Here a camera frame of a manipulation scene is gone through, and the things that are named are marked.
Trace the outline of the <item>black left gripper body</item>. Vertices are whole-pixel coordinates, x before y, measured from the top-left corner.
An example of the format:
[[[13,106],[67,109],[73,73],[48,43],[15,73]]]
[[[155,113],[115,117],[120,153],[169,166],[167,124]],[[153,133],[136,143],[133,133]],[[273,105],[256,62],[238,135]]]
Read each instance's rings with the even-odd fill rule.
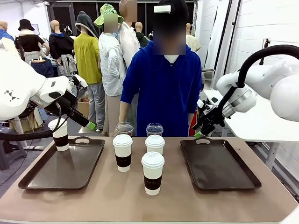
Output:
[[[66,90],[63,96],[57,98],[53,103],[45,107],[45,110],[46,112],[58,116],[59,108],[56,106],[56,103],[58,103],[61,107],[61,115],[67,115],[69,118],[73,118],[75,115],[75,109],[72,110],[72,108],[75,105],[76,100],[76,96],[70,91]]]

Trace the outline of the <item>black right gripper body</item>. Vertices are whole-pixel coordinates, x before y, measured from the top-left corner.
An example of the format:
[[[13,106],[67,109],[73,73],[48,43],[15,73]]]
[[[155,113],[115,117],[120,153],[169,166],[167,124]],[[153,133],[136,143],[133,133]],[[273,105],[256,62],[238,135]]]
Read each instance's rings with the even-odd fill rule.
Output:
[[[202,135],[209,135],[215,129],[215,125],[220,125],[221,127],[225,126],[224,116],[218,107],[214,107],[207,113],[204,113],[204,111],[204,109],[199,110],[198,120]]]

